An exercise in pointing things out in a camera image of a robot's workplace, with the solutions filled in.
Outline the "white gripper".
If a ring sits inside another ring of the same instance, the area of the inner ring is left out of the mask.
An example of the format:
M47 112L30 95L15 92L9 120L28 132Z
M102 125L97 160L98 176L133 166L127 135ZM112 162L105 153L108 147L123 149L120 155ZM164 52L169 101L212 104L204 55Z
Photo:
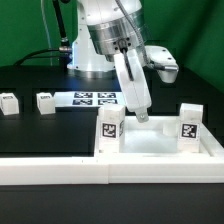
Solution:
M135 112L139 123L149 120L147 109L151 106L151 97L142 65L135 49L127 52L133 79L130 79L122 53L114 56L116 74L119 80L127 109Z

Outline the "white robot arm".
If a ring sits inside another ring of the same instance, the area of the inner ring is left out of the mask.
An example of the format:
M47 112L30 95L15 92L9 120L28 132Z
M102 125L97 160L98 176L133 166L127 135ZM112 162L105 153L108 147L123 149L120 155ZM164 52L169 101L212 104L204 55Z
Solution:
M127 109L146 122L151 97L142 65L147 56L140 0L77 0L77 13L68 72L103 78L115 71Z

